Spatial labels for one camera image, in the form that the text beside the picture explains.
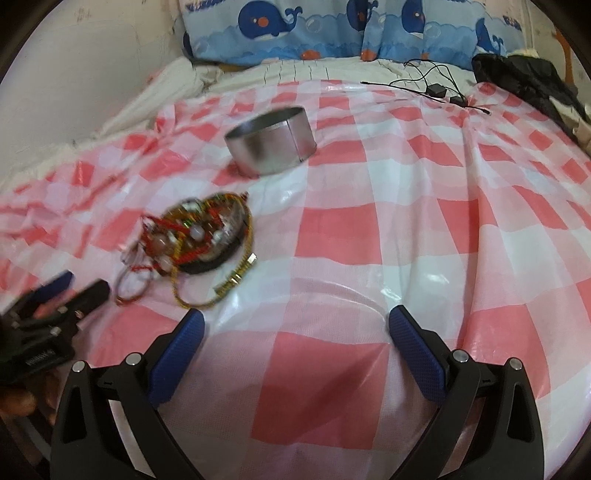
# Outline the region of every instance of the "checkered tablecloth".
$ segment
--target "checkered tablecloth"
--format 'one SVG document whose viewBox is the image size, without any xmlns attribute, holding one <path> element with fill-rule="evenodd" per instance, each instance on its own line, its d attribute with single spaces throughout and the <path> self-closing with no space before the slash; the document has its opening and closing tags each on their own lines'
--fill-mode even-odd
<svg viewBox="0 0 591 480">
<path fill-rule="evenodd" d="M 591 163 L 515 96 L 481 84 L 470 102 L 491 115 L 330 81 L 169 106 L 153 131 L 0 201 L 1 306 L 64 269 L 75 288 L 113 281 L 144 212 L 249 192 L 259 262 L 205 313 L 203 347 L 161 408 L 208 480 L 389 478 L 434 412 L 385 330 L 399 303 L 450 348 L 524 361 L 549 476 L 591 417 Z M 224 133 L 284 105 L 306 108 L 318 152 L 236 177 Z M 232 268 L 186 278 L 183 295 L 213 295 Z M 161 280 L 85 323 L 79 355 L 117 363 L 183 313 Z"/>
</svg>

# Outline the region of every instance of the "blue whale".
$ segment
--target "blue whale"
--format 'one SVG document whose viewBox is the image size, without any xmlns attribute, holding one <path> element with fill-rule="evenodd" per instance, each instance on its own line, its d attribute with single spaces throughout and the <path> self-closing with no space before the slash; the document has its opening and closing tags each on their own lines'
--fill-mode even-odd
<svg viewBox="0 0 591 480">
<path fill-rule="evenodd" d="M 497 55 L 501 54 L 501 45 L 504 44 L 503 39 L 497 37 L 496 35 L 491 36 L 488 33 L 488 29 L 484 24 L 484 18 L 481 18 L 476 22 L 476 46 L 482 48 L 483 50 L 496 53 Z"/>
<path fill-rule="evenodd" d="M 287 8 L 286 16 L 293 16 L 293 22 L 287 23 L 277 7 L 263 0 L 248 2 L 238 14 L 238 27 L 246 38 L 257 38 L 263 35 L 278 36 L 282 32 L 290 32 L 297 22 L 297 15 L 302 13 L 301 7 Z"/>
<path fill-rule="evenodd" d="M 408 33 L 422 38 L 425 30 L 425 13 L 421 0 L 406 0 L 402 6 L 402 27 Z"/>
<path fill-rule="evenodd" d="M 349 0 L 347 2 L 347 20 L 349 20 L 349 25 L 358 32 L 365 30 L 365 25 L 371 18 L 371 12 L 378 5 L 378 0 L 374 0 L 371 3 L 368 0 Z"/>
</svg>

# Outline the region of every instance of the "pile of jewelry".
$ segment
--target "pile of jewelry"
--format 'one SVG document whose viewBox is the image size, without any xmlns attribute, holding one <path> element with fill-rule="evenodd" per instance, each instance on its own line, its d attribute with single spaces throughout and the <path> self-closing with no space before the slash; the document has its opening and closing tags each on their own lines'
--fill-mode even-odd
<svg viewBox="0 0 591 480">
<path fill-rule="evenodd" d="M 256 255 L 252 252 L 252 216 L 247 194 L 218 193 L 204 200 L 186 199 L 162 217 L 144 215 L 142 234 L 123 258 L 125 269 L 115 284 L 118 304 L 143 297 L 153 280 L 153 272 L 170 277 L 174 297 L 185 308 L 214 306 L 242 281 Z M 185 302 L 178 293 L 178 274 L 198 274 L 213 270 L 228 260 L 244 242 L 242 258 L 227 280 L 214 288 L 216 297 L 202 303 Z M 130 274 L 149 272 L 139 293 L 124 297 L 121 285 Z"/>
</svg>

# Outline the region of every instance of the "orange mark on wall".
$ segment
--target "orange mark on wall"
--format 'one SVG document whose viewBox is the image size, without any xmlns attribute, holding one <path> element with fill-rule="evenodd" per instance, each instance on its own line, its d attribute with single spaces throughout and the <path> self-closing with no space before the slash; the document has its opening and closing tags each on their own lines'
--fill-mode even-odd
<svg viewBox="0 0 591 480">
<path fill-rule="evenodd" d="M 322 55 L 316 50 L 306 50 L 305 52 L 302 52 L 300 58 L 302 60 L 320 60 Z"/>
<path fill-rule="evenodd" d="M 378 58 L 378 54 L 368 48 L 361 52 L 361 60 L 363 61 L 374 61 L 376 58 Z"/>
<path fill-rule="evenodd" d="M 564 81 L 569 85 L 574 85 L 573 56 L 569 42 L 566 40 L 560 30 L 558 30 L 558 28 L 556 28 L 556 33 L 553 33 L 552 36 L 558 40 L 558 43 L 560 43 L 560 46 L 564 52 Z"/>
</svg>

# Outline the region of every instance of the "blue rubber pad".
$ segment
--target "blue rubber pad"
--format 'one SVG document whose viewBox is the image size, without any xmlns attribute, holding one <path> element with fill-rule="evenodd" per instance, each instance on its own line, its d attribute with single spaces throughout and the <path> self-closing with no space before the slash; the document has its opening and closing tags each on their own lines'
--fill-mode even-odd
<svg viewBox="0 0 591 480">
<path fill-rule="evenodd" d="M 33 292 L 31 300 L 39 303 L 46 303 L 67 290 L 72 283 L 74 274 L 68 270 L 51 280 L 48 284 L 39 287 Z"/>
<path fill-rule="evenodd" d="M 445 372 L 415 326 L 396 307 L 388 318 L 390 337 L 410 369 L 423 396 L 437 405 L 446 398 Z"/>
<path fill-rule="evenodd" d="M 152 368 L 148 400 L 154 408 L 173 397 L 205 335 L 205 319 L 199 310 L 189 310 L 181 321 L 183 327 Z"/>
</svg>

